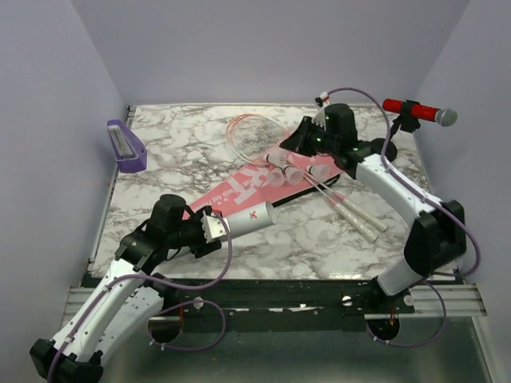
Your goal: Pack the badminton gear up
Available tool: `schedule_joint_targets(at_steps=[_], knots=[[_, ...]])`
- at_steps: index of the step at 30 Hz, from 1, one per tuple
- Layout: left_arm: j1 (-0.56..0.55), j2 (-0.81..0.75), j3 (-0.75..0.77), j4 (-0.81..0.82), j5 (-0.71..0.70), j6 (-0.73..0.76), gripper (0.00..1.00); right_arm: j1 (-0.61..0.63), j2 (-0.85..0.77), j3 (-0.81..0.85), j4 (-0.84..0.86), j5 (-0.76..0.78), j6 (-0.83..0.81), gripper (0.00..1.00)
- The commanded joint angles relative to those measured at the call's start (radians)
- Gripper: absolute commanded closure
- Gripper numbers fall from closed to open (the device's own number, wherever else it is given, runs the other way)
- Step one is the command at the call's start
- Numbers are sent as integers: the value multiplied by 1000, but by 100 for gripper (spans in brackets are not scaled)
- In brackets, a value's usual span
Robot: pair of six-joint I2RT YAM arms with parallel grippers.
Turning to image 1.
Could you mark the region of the white shuttlecock tube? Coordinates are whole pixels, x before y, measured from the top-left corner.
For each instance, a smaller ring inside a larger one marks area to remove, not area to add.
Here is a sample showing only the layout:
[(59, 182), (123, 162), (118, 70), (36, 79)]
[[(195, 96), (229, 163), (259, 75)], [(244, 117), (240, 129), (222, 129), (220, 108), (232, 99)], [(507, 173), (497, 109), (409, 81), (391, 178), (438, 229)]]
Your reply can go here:
[(226, 217), (233, 239), (276, 224), (275, 208), (270, 202), (262, 202)]

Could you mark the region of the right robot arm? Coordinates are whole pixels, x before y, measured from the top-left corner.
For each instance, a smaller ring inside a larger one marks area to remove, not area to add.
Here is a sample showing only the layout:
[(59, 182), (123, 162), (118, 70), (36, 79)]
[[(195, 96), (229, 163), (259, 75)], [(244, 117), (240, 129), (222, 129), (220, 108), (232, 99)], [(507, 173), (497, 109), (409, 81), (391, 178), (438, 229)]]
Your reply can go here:
[(446, 203), (412, 184), (382, 150), (360, 140), (348, 105), (328, 105), (316, 117), (305, 116), (279, 146), (302, 156), (330, 156), (339, 169), (377, 193), (408, 224), (403, 259), (375, 277), (367, 293), (372, 310), (388, 311), (397, 294), (465, 254), (462, 205), (455, 200)]

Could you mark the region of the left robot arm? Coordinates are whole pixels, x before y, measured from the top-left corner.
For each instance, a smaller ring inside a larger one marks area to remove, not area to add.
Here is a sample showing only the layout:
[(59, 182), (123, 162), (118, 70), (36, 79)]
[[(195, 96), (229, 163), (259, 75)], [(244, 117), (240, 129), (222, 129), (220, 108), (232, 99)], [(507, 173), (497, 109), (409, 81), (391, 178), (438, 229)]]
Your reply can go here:
[(187, 247), (196, 257), (232, 241), (232, 225), (207, 206), (193, 211), (178, 195), (162, 195), (151, 215), (126, 235), (114, 260), (79, 311), (51, 339), (39, 339), (30, 356), (48, 382), (97, 382), (108, 349), (141, 318), (176, 309), (174, 290), (201, 291), (220, 280), (193, 286), (154, 274), (171, 250)]

